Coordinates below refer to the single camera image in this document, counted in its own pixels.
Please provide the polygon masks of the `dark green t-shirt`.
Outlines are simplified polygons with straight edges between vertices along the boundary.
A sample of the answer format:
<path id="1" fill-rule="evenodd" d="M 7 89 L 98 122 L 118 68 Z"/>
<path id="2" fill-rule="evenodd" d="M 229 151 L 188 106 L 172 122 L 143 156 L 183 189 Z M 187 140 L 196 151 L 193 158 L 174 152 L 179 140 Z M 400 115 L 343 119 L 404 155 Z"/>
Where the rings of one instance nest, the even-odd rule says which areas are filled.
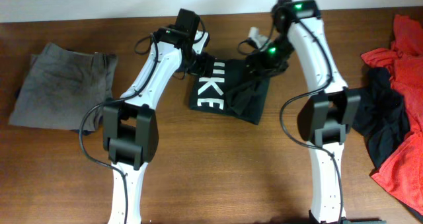
<path id="1" fill-rule="evenodd" d="M 270 80 L 243 81 L 245 67 L 243 60 L 215 58 L 212 76 L 195 78 L 190 109 L 259 124 Z"/>

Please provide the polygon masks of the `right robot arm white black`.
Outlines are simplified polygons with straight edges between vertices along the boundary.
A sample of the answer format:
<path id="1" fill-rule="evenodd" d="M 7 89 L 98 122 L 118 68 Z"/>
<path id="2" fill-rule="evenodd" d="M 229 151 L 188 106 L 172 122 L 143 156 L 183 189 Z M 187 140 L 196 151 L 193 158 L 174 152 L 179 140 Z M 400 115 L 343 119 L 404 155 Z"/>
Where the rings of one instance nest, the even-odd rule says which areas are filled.
<path id="1" fill-rule="evenodd" d="M 341 162 L 346 136 L 360 103 L 340 75 L 328 46 L 324 22 L 315 0 L 278 0 L 271 10 L 278 37 L 247 56 L 245 78 L 261 81 L 283 73 L 296 53 L 308 91 L 307 102 L 297 115 L 301 136 L 293 142 L 309 150 L 313 177 L 310 223 L 347 223 L 344 209 Z"/>

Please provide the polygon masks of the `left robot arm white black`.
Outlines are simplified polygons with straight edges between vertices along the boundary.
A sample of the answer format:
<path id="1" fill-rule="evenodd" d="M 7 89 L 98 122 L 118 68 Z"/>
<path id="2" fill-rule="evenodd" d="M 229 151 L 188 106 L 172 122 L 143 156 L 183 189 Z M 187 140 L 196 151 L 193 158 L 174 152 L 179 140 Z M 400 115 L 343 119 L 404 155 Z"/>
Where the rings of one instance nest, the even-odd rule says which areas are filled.
<path id="1" fill-rule="evenodd" d="M 200 16 L 181 9 L 174 24 L 151 34 L 148 58 L 131 87 L 102 107 L 103 147 L 113 170 L 109 223 L 141 223 L 141 191 L 148 164 L 155 156 L 159 131 L 155 109 L 176 72 L 210 76 L 203 49 L 210 36 Z"/>

